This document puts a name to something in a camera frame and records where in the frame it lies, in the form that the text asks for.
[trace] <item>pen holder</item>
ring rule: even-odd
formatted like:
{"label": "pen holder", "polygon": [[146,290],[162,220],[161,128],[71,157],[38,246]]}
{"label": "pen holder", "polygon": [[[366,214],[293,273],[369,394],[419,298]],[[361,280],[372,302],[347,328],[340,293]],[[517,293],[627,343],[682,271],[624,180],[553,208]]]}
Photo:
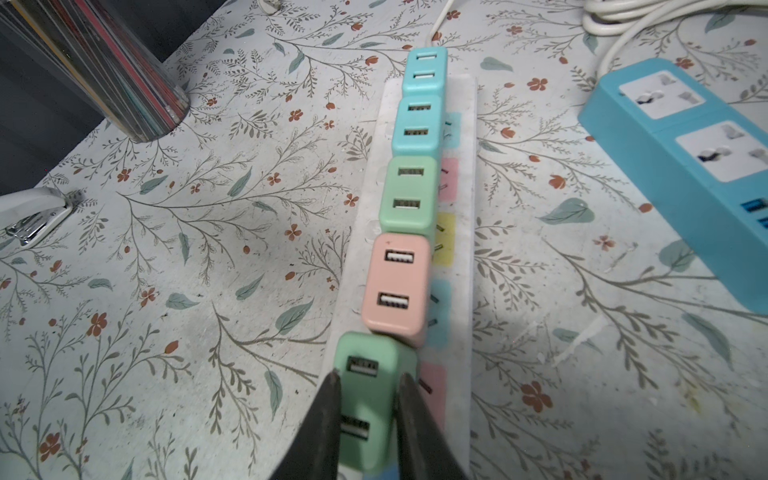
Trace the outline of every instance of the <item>pen holder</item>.
{"label": "pen holder", "polygon": [[98,0],[11,0],[0,8],[6,18],[24,19],[28,40],[47,48],[58,67],[131,140],[163,137],[187,115],[184,90]]}

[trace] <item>green usb charger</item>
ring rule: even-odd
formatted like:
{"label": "green usb charger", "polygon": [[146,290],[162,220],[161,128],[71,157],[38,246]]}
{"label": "green usb charger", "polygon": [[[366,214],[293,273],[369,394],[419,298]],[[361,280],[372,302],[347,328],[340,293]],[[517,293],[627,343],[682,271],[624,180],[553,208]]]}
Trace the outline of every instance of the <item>green usb charger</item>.
{"label": "green usb charger", "polygon": [[347,332],[333,367],[341,378],[339,463],[366,473],[389,462],[389,437],[400,376],[416,378],[416,351],[384,335]]}
{"label": "green usb charger", "polygon": [[432,157],[403,156],[389,161],[379,223],[385,233],[421,235],[435,244],[440,163]]}

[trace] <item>white stapler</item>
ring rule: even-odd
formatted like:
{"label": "white stapler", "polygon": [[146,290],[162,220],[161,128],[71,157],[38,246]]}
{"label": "white stapler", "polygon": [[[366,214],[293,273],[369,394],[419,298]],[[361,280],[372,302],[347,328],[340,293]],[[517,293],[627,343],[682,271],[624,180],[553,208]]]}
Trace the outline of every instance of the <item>white stapler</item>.
{"label": "white stapler", "polygon": [[71,200],[50,187],[14,192],[0,197],[0,228],[18,238],[23,250],[42,240],[73,209]]}

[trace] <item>pink usb charger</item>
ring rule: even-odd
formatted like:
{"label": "pink usb charger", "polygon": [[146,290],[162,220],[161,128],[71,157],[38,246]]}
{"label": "pink usb charger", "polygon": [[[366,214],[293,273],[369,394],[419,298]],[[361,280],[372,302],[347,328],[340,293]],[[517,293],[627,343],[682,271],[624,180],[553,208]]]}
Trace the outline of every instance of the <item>pink usb charger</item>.
{"label": "pink usb charger", "polygon": [[419,235],[382,233],[373,242],[362,321],[419,348],[426,341],[432,248]]}

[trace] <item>floral tablecloth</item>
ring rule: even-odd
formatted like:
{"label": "floral tablecloth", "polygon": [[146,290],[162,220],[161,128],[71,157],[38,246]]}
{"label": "floral tablecloth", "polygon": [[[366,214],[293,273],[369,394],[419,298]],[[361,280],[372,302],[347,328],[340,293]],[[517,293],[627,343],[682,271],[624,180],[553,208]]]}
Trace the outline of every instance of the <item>floral tablecloth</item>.
{"label": "floral tablecloth", "polygon": [[[433,0],[229,0],[167,62],[192,109],[102,123],[42,184],[78,202],[0,243],[0,476],[266,478],[311,402],[384,81]],[[612,42],[578,0],[459,0],[478,78],[472,478],[765,478],[766,316],[746,311],[579,126]],[[661,56],[768,127],[756,12]]]}

